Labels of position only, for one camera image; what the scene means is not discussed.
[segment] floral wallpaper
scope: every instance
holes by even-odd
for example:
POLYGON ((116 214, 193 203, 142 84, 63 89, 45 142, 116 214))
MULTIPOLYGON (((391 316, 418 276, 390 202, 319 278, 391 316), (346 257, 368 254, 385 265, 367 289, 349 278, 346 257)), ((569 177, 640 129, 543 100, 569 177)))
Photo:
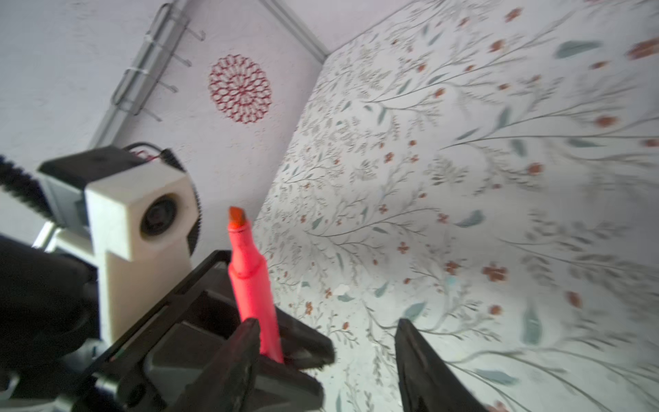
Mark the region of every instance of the floral wallpaper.
POLYGON ((401 410, 401 317, 489 411, 659 409, 658 36, 656 1, 417 1, 329 57, 254 224, 325 411, 401 410))

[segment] pink highlighter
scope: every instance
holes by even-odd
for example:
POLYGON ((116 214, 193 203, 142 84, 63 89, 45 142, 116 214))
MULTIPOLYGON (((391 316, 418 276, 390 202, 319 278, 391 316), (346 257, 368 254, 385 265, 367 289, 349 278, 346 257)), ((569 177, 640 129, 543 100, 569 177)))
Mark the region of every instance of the pink highlighter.
POLYGON ((228 230, 233 247, 229 277, 241 321, 247 318, 258 319, 261 327, 261 354, 284 363, 268 264, 254 244, 252 228, 243 209, 233 206, 229 208, 228 230))

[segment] flower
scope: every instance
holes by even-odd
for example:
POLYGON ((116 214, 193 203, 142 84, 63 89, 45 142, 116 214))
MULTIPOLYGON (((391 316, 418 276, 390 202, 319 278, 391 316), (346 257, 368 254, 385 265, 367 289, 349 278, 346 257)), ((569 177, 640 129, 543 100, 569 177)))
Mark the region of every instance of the flower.
POLYGON ((501 314, 503 312, 503 309, 499 305, 492 305, 490 309, 488 310, 490 314, 493 314, 494 316, 501 314))
POLYGON ((565 298, 570 302, 570 305, 581 309, 581 296, 577 292, 565 292, 565 298))
POLYGON ((659 53, 659 37, 649 39, 641 43, 636 43, 634 47, 627 52, 629 60, 642 59, 655 53, 659 53))
POLYGON ((497 401, 494 406, 485 405, 488 412, 508 412, 505 405, 501 401, 497 401))
POLYGON ((617 123, 617 117, 615 116, 603 115, 595 119, 595 124, 598 125, 599 127, 609 127, 609 126, 613 126, 616 123, 617 123))
POLYGON ((606 66, 607 64, 609 64, 609 62, 607 62, 607 61, 598 61, 597 63, 591 64, 590 68, 593 69, 593 70, 594 69, 601 69, 602 67, 606 66))
POLYGON ((542 170, 544 169, 544 166, 541 165, 540 163, 531 163, 527 167, 527 173, 531 176, 537 176, 542 173, 542 170))
POLYGON ((505 275, 508 273, 508 269, 503 267, 497 268, 494 263, 491 263, 490 266, 485 266, 482 272, 490 278, 490 281, 496 282, 505 280, 505 275))
POLYGON ((455 270, 458 269, 459 267, 460 267, 460 265, 458 265, 457 263, 455 263, 454 261, 451 260, 450 262, 448 262, 446 264, 445 269, 446 269, 446 272, 449 272, 451 275, 455 276, 455 270))
POLYGON ((407 245, 405 244, 405 242, 401 242, 401 245, 398 246, 398 251, 399 251, 401 254, 405 254, 405 253, 407 253, 407 251, 408 251, 409 249, 410 249, 410 247, 407 246, 407 245))
POLYGON ((508 13, 505 16, 505 22, 510 23, 511 21, 513 21, 514 19, 519 17, 520 14, 522 14, 522 8, 521 7, 517 7, 516 9, 510 10, 510 13, 508 13))
POLYGON ((490 53, 501 50, 504 44, 505 42, 503 40, 497 40, 496 42, 492 43, 490 45, 490 53))
POLYGON ((209 79, 211 99, 230 119, 251 123, 268 112, 272 103, 270 82, 249 57, 222 57, 213 65, 209 79))

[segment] black lens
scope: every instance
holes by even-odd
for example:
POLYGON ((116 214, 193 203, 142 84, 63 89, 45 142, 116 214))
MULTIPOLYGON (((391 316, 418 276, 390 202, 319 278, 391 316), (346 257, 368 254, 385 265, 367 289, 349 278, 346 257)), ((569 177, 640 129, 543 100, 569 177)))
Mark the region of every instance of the black lens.
POLYGON ((156 236, 169 229, 175 218, 176 202, 169 196, 163 196, 146 210, 140 229, 145 235, 156 236))

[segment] red mandala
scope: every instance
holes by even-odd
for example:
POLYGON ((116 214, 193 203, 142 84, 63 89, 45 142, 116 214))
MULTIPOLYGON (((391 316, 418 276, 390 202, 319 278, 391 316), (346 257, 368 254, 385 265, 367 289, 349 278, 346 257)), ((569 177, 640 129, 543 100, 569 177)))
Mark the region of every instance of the red mandala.
POLYGON ((234 121, 251 123, 268 112, 272 103, 266 74, 249 57, 228 55, 217 61, 210 73, 211 98, 220 111, 234 121))

